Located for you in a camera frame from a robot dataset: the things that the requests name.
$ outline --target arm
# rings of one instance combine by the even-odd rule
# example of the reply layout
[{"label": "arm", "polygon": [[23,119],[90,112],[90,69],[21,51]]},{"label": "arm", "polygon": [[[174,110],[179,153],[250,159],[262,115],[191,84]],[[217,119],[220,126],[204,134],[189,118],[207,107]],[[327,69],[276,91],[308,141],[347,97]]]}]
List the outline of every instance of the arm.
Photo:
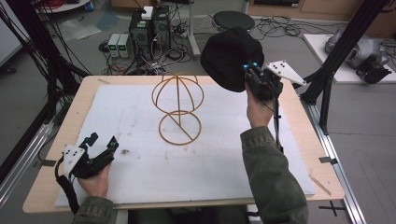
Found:
[{"label": "arm", "polygon": [[88,179],[78,179],[78,183],[89,197],[84,200],[78,209],[73,224],[107,224],[110,222],[113,202],[106,199],[109,169],[110,164],[99,175]]},{"label": "arm", "polygon": [[268,130],[272,102],[266,104],[256,100],[247,87],[247,118],[252,129],[241,134],[241,141],[253,197],[263,223],[306,223],[306,198]]}]

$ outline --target sleeve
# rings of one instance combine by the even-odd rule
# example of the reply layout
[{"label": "sleeve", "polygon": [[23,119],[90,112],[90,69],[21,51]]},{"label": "sleeve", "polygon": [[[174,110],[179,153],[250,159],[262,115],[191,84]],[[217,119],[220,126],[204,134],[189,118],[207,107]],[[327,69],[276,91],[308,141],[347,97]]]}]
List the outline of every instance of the sleeve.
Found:
[{"label": "sleeve", "polygon": [[241,134],[249,185],[264,224],[307,223],[306,198],[268,127]]},{"label": "sleeve", "polygon": [[105,198],[88,197],[84,200],[73,224],[107,224],[110,223],[113,202]]}]

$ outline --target black cap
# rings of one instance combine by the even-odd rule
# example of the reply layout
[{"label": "black cap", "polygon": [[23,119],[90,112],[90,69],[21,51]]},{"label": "black cap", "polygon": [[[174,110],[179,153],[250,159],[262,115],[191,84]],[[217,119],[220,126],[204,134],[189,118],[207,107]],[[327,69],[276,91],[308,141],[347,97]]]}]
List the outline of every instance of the black cap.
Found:
[{"label": "black cap", "polygon": [[262,44],[240,27],[211,36],[201,54],[201,66],[228,91],[245,90],[242,66],[248,61],[263,65]]}]

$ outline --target round black stool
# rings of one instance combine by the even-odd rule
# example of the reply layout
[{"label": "round black stool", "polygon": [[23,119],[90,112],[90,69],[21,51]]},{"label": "round black stool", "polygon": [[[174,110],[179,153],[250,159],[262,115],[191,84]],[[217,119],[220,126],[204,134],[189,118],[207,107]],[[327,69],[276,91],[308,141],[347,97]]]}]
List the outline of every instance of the round black stool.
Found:
[{"label": "round black stool", "polygon": [[213,16],[213,26],[219,31],[241,27],[248,32],[253,29],[255,23],[249,15],[238,11],[221,11]]}]

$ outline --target gray floor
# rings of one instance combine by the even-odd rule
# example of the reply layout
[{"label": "gray floor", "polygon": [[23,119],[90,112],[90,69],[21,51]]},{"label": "gray floor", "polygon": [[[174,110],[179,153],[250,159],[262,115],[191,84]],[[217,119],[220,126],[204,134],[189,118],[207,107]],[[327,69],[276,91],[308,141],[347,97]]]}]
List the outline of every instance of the gray floor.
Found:
[{"label": "gray floor", "polygon": [[[74,10],[58,15],[59,22],[82,18],[83,25],[96,24],[106,13],[105,7],[98,7],[93,13]],[[130,12],[119,12],[129,16]],[[195,20],[198,27],[208,17]],[[119,20],[106,31],[87,39],[67,41],[68,46],[82,63],[96,75],[106,68],[106,60],[98,51],[98,45],[112,33],[124,33],[128,20]],[[325,27],[335,31],[338,26]],[[203,29],[201,32],[213,32]],[[252,33],[260,38],[258,30]],[[197,35],[199,48],[202,49],[207,35]],[[306,77],[320,67],[318,60],[305,42],[297,37],[266,37],[261,41],[265,61],[287,62],[302,77]],[[19,141],[24,131],[46,103],[46,82],[38,73],[29,56],[21,52],[12,60],[17,68],[16,74],[0,74],[0,162]],[[170,67],[173,72],[192,71],[195,75],[205,75],[205,71],[195,59],[188,63],[177,63]],[[332,86],[332,99],[329,112],[329,132],[337,150],[347,178],[357,197],[367,223],[396,223],[396,145],[395,113],[396,104],[394,84],[343,85]],[[49,147],[43,149],[43,155]],[[25,214],[21,207],[32,186],[38,168],[32,167],[24,175],[4,207],[0,210],[0,220],[7,223],[70,223],[71,213]],[[343,207],[342,202],[333,202]],[[330,202],[309,203],[309,223],[349,223],[347,213],[337,210],[319,209],[331,206]]]}]

